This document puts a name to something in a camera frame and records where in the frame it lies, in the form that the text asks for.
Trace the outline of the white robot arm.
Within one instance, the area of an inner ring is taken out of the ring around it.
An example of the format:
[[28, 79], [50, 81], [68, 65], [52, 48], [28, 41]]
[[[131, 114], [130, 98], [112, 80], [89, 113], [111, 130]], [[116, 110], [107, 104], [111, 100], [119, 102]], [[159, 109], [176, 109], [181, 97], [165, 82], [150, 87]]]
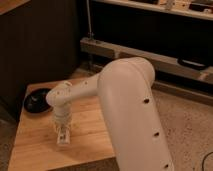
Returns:
[[175, 171], [151, 87], [153, 65], [141, 57], [110, 62], [78, 83], [59, 83], [46, 96], [59, 144], [68, 142], [70, 102], [96, 95], [120, 171]]

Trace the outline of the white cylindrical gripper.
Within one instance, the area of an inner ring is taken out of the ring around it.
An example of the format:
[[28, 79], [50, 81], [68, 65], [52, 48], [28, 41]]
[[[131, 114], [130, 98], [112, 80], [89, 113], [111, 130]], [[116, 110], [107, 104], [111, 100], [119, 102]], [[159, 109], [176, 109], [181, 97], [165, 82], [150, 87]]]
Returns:
[[53, 130], [56, 134], [58, 134], [58, 129], [62, 126], [66, 127], [66, 131], [71, 134], [71, 112], [70, 105], [65, 104], [62, 106], [56, 106], [53, 108], [53, 120], [55, 126], [53, 126]]

